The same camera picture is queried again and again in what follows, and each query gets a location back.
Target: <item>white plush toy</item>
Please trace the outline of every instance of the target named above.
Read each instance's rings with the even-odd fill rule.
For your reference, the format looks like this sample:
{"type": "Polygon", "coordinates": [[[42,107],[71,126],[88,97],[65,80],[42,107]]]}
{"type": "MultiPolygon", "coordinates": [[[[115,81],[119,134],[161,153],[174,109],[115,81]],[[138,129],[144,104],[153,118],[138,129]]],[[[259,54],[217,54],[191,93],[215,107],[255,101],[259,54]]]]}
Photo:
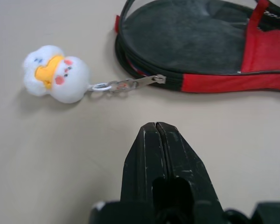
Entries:
{"type": "Polygon", "coordinates": [[[87,65],[77,57],[64,57],[56,46],[30,53],[23,64],[24,84],[35,96],[50,94],[63,103],[75,103],[91,89],[87,65]]]}

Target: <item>red fabric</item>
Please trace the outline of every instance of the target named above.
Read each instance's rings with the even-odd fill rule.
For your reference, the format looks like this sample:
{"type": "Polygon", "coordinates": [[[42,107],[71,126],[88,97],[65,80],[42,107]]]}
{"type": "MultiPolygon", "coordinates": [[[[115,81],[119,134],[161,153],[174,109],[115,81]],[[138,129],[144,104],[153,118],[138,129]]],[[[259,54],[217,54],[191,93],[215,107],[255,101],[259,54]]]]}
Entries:
{"type": "Polygon", "coordinates": [[[126,59],[126,60],[129,63],[129,65],[132,67],[132,69],[134,69],[138,74],[143,75],[143,76],[147,76],[143,71],[137,69],[128,59],[126,59]]]}
{"type": "Polygon", "coordinates": [[[184,92],[214,93],[259,89],[280,90],[280,74],[235,76],[183,75],[182,91],[184,92]]]}
{"type": "Polygon", "coordinates": [[[280,30],[263,32],[257,29],[267,0],[259,0],[247,28],[242,72],[280,70],[280,30]]]}
{"type": "Polygon", "coordinates": [[[116,15],[114,30],[117,34],[118,34],[118,30],[119,30],[119,20],[120,20],[120,16],[116,15]]]}

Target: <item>keychain chain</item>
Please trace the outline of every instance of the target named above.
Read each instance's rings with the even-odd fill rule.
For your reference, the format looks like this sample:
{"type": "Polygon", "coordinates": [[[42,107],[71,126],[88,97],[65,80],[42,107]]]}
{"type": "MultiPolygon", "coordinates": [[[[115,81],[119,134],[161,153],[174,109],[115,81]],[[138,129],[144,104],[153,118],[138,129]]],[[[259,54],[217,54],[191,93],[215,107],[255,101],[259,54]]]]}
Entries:
{"type": "Polygon", "coordinates": [[[122,81],[112,81],[109,83],[99,83],[91,85],[89,91],[108,91],[116,93],[122,91],[131,91],[153,83],[164,84],[166,77],[163,75],[148,76],[139,79],[128,78],[122,81]]]}

